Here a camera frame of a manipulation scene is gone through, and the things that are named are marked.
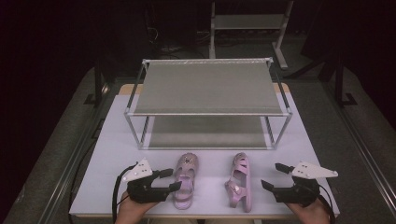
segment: metal stand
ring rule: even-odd
[[[292,112],[275,74],[282,98],[274,90],[272,62],[144,60],[124,113],[138,149],[276,149]]]
[[[237,29],[272,29],[279,30],[276,42],[273,42],[274,52],[280,68],[288,69],[285,57],[280,46],[288,26],[289,17],[293,1],[289,1],[284,14],[271,15],[216,15],[215,3],[212,3],[212,16],[210,24],[210,46],[209,59],[216,58],[215,51],[215,32],[217,30],[237,30]]]
[[[344,80],[344,66],[342,64],[341,52],[339,49],[331,50],[329,53],[321,56],[317,60],[312,63],[306,65],[301,68],[297,72],[285,76],[283,78],[298,78],[309,70],[317,67],[318,65],[323,64],[322,69],[318,75],[318,79],[322,82],[329,82],[332,78],[332,75],[335,72],[335,89],[334,89],[334,97],[337,104],[340,107],[344,107],[344,105],[356,105],[355,99],[352,97],[350,93],[346,93],[347,101],[343,101],[343,80]]]
[[[102,73],[99,70],[98,64],[95,66],[95,103],[97,107],[102,101]]]

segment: cable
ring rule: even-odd
[[[172,52],[169,53],[177,53],[177,52],[182,52],[182,51],[187,51],[187,52],[191,52],[191,53],[195,53],[201,56],[201,58],[205,58],[205,55],[203,53],[201,53],[200,51],[198,51],[197,49],[191,49],[191,48],[183,48],[183,49],[177,49],[177,50],[173,50]]]
[[[330,197],[329,192],[328,192],[325,188],[323,188],[323,186],[321,186],[321,185],[319,185],[319,186],[320,186],[322,189],[324,189],[324,191],[326,192],[327,197],[329,198],[330,208],[332,209],[332,198]]]
[[[154,31],[154,32],[155,32],[155,36],[154,36],[153,40],[150,40],[150,41],[149,41],[151,44],[154,44],[155,41],[156,41],[157,38],[158,38],[158,30],[155,29],[155,28],[153,28],[153,27],[148,27],[148,33],[149,33],[149,34],[150,34],[150,31]]]
[[[215,44],[219,47],[233,47],[246,42],[246,37],[243,36],[243,31],[218,31],[218,36],[215,38]]]
[[[157,58],[160,58],[162,56],[167,56],[167,57],[169,57],[169,59],[171,59],[172,57],[176,58],[176,59],[180,59],[179,57],[177,57],[176,55],[173,55],[173,54],[158,54]]]
[[[129,195],[126,196],[125,198],[121,199],[121,201],[119,203],[117,203],[117,205],[120,205],[120,203],[122,203],[123,201],[125,201],[125,199],[129,198]]]
[[[70,188],[70,194],[69,194],[69,205],[68,205],[68,210],[70,211],[70,208],[72,207],[72,199],[73,199],[73,189],[76,185],[76,180],[77,180],[77,175],[78,175],[78,171],[79,168],[81,167],[82,162],[84,161],[85,157],[88,155],[88,152],[91,151],[91,149],[93,148],[93,146],[96,144],[97,139],[93,140],[92,143],[88,146],[88,149],[84,152],[84,155],[82,156],[81,160],[78,162],[78,167],[75,173],[75,176],[73,177],[73,182],[72,182],[72,186]],[[69,222],[70,224],[73,224],[73,218],[72,215],[70,215],[70,213],[68,214],[68,218],[69,218]]]
[[[324,189],[324,191],[326,192],[327,196],[329,197],[329,203],[326,201],[325,198],[323,198],[322,195],[318,196],[318,199],[323,203],[323,205],[326,207],[326,209],[328,210],[327,213],[329,214],[329,219],[330,219],[330,223],[333,224],[335,223],[335,214],[334,211],[332,210],[332,198],[330,197],[329,192],[323,188],[323,186],[319,185],[322,189]]]
[[[120,183],[121,183],[122,176],[125,175],[125,173],[128,172],[129,170],[134,169],[134,167],[135,167],[135,165],[126,168],[125,170],[123,170],[121,172],[121,174],[119,176],[117,176],[116,184],[115,184],[114,190],[113,190],[113,200],[112,200],[112,203],[111,203],[112,214],[113,214],[113,223],[116,223],[116,220],[117,220],[117,206],[123,200],[125,200],[125,198],[124,198],[119,203],[117,203],[117,197],[119,196],[119,188],[120,188]]]

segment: table surface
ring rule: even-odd
[[[230,178],[233,157],[239,150],[191,150],[198,156],[200,167],[195,177],[192,206],[178,210],[173,206],[172,195],[147,212],[147,217],[193,217],[193,218],[292,218],[294,215],[283,203],[277,203],[273,194],[262,188],[261,179],[275,187],[291,187],[290,175],[280,173],[276,162],[295,166],[300,161],[320,165],[300,118],[290,92],[286,92],[293,116],[276,150],[244,150],[250,163],[252,210],[245,213],[242,203],[236,208],[229,206],[224,183]],[[128,166],[147,158],[153,170],[176,168],[180,156],[186,150],[138,150],[130,127],[123,116],[129,95],[117,95],[107,114],[90,164],[73,201],[70,214],[79,217],[110,217],[111,200],[117,176]],[[156,179],[155,187],[173,183],[173,176]],[[332,199],[333,210],[339,209],[325,178],[318,180]],[[120,195],[126,190],[121,183]]]

